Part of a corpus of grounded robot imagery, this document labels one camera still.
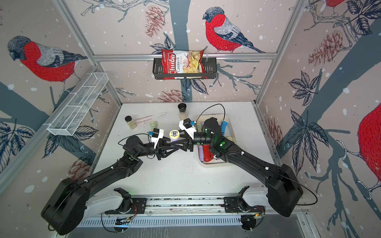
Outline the red cassava chips bag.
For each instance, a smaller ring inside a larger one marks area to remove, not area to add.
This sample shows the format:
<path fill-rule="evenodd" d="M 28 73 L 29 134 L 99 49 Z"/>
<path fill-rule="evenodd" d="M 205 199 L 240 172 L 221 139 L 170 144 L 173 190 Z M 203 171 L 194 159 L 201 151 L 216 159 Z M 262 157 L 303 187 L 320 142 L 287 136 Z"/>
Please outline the red cassava chips bag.
<path fill-rule="evenodd" d="M 164 74 L 197 74 L 190 79 L 202 78 L 205 73 L 201 62 L 204 50 L 183 51 L 183 50 L 162 50 L 162 66 Z"/>

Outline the black wall basket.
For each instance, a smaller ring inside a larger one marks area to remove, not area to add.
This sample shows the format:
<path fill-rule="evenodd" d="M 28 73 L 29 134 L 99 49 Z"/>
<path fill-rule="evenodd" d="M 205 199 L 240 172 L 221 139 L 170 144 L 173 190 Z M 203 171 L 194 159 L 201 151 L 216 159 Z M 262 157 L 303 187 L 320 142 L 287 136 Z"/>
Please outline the black wall basket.
<path fill-rule="evenodd" d="M 162 59 L 155 58 L 153 61 L 152 73 L 157 80 L 162 79 L 215 79 L 217 77 L 216 58 L 202 58 L 201 63 L 204 67 L 204 73 L 181 73 L 165 74 L 162 65 Z"/>

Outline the purple flashlight horizontal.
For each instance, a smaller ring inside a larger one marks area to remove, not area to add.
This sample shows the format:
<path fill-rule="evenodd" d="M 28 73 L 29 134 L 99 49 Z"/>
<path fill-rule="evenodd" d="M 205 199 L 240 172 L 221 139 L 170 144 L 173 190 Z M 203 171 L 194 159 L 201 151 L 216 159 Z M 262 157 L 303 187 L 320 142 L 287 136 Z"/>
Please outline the purple flashlight horizontal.
<path fill-rule="evenodd" d="M 180 132 L 178 130 L 172 130 L 169 133 L 169 137 L 171 142 L 178 141 L 180 138 Z"/>

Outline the green flashlight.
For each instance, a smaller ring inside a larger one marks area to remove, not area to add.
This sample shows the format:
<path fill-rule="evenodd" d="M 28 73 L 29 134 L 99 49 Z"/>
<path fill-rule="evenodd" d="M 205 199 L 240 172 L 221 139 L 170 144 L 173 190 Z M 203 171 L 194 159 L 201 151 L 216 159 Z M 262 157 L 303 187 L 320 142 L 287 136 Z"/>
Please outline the green flashlight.
<path fill-rule="evenodd" d="M 201 123 L 196 124 L 196 130 L 197 130 L 197 132 L 202 132 L 202 124 Z"/>
<path fill-rule="evenodd" d="M 150 131 L 154 131 L 154 129 L 157 129 L 157 122 L 151 121 L 150 122 Z"/>

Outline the small jar with black lid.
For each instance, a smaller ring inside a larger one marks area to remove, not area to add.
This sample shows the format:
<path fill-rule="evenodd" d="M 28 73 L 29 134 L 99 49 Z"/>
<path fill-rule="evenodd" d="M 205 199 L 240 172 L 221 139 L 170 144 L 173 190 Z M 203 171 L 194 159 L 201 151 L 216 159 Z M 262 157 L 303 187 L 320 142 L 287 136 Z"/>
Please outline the small jar with black lid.
<path fill-rule="evenodd" d="M 126 116 L 125 121 L 131 130 L 133 130 L 137 127 L 136 122 L 133 120 L 133 118 L 131 116 Z"/>

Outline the dark red flashlight horizontal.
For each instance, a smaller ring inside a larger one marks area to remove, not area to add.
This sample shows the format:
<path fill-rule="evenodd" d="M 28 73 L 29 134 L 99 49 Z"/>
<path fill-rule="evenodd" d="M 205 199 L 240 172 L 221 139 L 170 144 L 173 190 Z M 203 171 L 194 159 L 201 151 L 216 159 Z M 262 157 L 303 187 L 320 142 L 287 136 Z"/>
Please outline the dark red flashlight horizontal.
<path fill-rule="evenodd" d="M 203 145 L 204 162 L 210 162 L 213 159 L 213 155 L 210 152 L 209 145 Z"/>

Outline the purple flashlight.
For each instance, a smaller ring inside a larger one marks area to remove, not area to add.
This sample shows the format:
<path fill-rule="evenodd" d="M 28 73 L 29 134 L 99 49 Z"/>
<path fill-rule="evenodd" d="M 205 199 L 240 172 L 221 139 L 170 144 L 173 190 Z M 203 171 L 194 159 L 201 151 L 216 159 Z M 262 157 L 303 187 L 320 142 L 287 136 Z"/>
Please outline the purple flashlight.
<path fill-rule="evenodd" d="M 204 162 L 203 146 L 202 145 L 198 145 L 197 148 L 198 148 L 198 157 L 199 157 L 199 160 L 203 163 Z"/>

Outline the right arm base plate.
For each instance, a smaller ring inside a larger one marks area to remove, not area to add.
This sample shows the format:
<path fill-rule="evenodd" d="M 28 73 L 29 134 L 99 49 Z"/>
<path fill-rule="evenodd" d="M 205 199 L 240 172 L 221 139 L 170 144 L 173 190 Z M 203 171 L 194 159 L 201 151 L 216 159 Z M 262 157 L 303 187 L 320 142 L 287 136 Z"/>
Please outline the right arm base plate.
<path fill-rule="evenodd" d="M 265 206 L 250 206 L 241 197 L 224 197 L 221 207 L 226 213 L 265 213 Z"/>

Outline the cream plastic storage tray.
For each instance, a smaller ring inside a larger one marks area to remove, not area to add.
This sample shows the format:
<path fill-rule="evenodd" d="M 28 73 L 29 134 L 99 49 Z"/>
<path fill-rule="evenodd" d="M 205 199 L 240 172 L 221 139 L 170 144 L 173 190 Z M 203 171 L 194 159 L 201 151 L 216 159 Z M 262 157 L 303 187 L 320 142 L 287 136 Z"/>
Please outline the cream plastic storage tray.
<path fill-rule="evenodd" d="M 221 121 L 228 122 L 228 126 L 226 128 L 226 132 L 224 135 L 221 134 L 221 137 L 217 138 L 216 136 L 210 133 L 210 131 L 214 129 L 214 127 L 211 126 L 211 123 L 206 122 L 210 118 L 216 119 L 217 127 L 219 128 L 220 132 L 221 132 Z M 236 153 L 233 150 L 237 147 L 236 146 L 237 140 L 236 140 L 233 126 L 229 117 L 223 114 L 204 115 L 204 116 L 200 116 L 199 119 L 197 119 L 196 124 L 197 123 L 202 124 L 202 132 L 197 132 L 197 133 L 205 133 L 208 137 L 211 138 L 211 144 L 207 144 L 207 145 L 210 146 L 210 152 L 213 155 L 213 159 L 210 162 L 202 163 L 201 161 L 199 161 L 200 164 L 206 168 L 229 166 L 228 157 L 232 155 L 236 155 Z"/>

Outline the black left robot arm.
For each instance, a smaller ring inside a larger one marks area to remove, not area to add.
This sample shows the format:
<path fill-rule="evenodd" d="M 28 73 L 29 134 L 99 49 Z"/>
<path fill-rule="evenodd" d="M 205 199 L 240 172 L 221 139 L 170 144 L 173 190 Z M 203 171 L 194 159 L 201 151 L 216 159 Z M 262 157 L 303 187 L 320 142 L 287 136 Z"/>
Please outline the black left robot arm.
<path fill-rule="evenodd" d="M 141 156 L 156 155 L 165 158 L 177 150 L 187 151 L 191 138 L 171 141 L 164 137 L 156 142 L 142 143 L 137 135 L 129 136 L 123 145 L 124 155 L 113 165 L 80 179 L 62 180 L 41 212 L 48 229 L 66 235 L 84 218 L 86 202 L 99 191 L 116 181 L 136 173 L 143 164 Z"/>

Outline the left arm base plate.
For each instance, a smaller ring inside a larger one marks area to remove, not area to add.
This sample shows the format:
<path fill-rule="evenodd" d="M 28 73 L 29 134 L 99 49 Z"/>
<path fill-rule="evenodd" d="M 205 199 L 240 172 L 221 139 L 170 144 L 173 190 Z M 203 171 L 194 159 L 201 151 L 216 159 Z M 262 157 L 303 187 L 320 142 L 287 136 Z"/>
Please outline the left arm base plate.
<path fill-rule="evenodd" d="M 124 214 L 130 214 L 132 215 L 138 215 L 138 214 L 144 214 L 145 208 L 146 208 L 147 199 L 146 198 L 130 198 L 130 199 L 124 199 L 121 203 L 121 205 L 114 209 L 106 211 L 105 214 L 107 215 L 124 215 Z"/>

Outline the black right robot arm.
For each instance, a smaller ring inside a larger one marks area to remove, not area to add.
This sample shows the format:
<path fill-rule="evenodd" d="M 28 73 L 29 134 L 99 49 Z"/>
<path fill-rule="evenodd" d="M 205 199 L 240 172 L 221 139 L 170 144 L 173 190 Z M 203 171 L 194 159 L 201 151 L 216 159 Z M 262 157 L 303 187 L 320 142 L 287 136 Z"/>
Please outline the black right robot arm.
<path fill-rule="evenodd" d="M 277 166 L 243 150 L 222 135 L 221 126 L 214 117 L 204 122 L 202 132 L 197 132 L 196 122 L 190 119 L 180 121 L 179 129 L 188 135 L 184 145 L 192 147 L 198 143 L 208 144 L 214 156 L 243 169 L 259 180 L 267 188 L 269 205 L 278 214 L 284 217 L 291 215 L 303 195 L 303 190 L 288 165 Z"/>

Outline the glass grinder with black cap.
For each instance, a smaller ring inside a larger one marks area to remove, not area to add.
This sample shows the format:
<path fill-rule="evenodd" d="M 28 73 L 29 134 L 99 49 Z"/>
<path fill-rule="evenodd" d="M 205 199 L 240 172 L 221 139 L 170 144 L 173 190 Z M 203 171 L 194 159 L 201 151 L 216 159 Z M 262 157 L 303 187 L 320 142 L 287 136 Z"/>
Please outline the glass grinder with black cap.
<path fill-rule="evenodd" d="M 178 105 L 178 109 L 179 109 L 179 118 L 180 120 L 185 120 L 188 118 L 188 114 L 187 114 L 187 105 L 185 103 L 180 103 Z"/>

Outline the blue flashlight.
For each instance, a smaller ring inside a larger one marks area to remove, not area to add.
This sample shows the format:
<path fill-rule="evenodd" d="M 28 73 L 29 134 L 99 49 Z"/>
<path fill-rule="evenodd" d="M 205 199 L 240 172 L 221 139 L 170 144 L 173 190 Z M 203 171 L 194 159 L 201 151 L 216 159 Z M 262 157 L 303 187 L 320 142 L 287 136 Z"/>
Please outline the blue flashlight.
<path fill-rule="evenodd" d="M 228 126 L 227 121 L 221 121 L 221 133 L 222 133 L 222 135 L 225 134 L 227 126 Z"/>

